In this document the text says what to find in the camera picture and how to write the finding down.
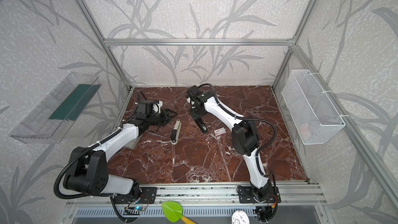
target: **silver can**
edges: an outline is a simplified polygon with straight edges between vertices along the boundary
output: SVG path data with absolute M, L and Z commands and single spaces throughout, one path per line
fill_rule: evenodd
M 250 220 L 245 212 L 238 210 L 232 214 L 232 224 L 250 224 Z

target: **white wire mesh basket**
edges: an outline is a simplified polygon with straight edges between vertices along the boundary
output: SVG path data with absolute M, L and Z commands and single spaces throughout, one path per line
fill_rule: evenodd
M 292 70 L 282 96 L 303 144 L 324 144 L 346 126 L 313 74 Z

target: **wallpaper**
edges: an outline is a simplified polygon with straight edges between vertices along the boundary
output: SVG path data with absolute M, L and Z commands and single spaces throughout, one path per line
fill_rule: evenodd
M 112 50 L 130 83 L 145 86 L 271 85 L 286 51 L 285 46 L 114 46 Z
M 127 90 L 73 0 L 0 0 L 0 223 L 55 223 L 52 186 L 70 152 L 104 137 Z M 9 137 L 70 72 L 102 86 L 59 144 Z
M 303 145 L 281 95 L 290 70 L 304 69 L 293 55 L 275 89 L 281 113 L 307 177 L 319 183 L 337 224 L 398 223 L 398 212 L 344 129 L 325 144 Z
M 320 0 L 299 45 L 398 180 L 397 0 Z
M 320 0 L 299 39 L 369 143 L 398 178 L 398 5 L 396 0 Z M 301 161 L 322 190 L 337 223 L 397 223 L 398 213 L 342 130 L 323 145 L 303 146 L 280 93 L 281 111 Z
M 309 0 L 85 0 L 106 38 L 291 38 Z

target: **red marble tabletop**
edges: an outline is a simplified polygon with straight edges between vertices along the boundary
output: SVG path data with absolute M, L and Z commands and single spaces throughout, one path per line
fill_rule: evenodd
M 124 119 L 135 108 L 138 90 L 148 100 L 162 100 L 163 106 L 178 113 L 167 126 L 157 132 L 144 133 L 136 147 L 123 148 L 108 162 L 109 173 L 137 179 L 145 183 L 187 183 L 249 181 L 243 157 L 232 147 L 231 132 L 216 117 L 202 117 L 208 132 L 202 134 L 192 120 L 186 101 L 187 87 L 136 88 L 127 106 Z M 275 173 L 276 180 L 305 180 L 305 174 L 279 112 L 270 86 L 215 87 L 219 99 L 244 116 L 256 116 L 273 122 L 277 128 L 274 143 L 261 151 L 266 172 Z M 182 122 L 177 145 L 170 133 L 176 120 Z M 272 137 L 272 129 L 256 122 L 260 145 Z M 227 133 L 216 136 L 214 130 L 225 127 Z

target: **yellow handle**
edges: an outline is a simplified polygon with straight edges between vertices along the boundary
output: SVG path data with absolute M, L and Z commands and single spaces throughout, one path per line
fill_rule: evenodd
M 190 219 L 188 219 L 187 217 L 183 216 L 181 217 L 181 220 L 183 222 L 185 222 L 186 224 L 196 224 L 195 222 L 191 221 Z

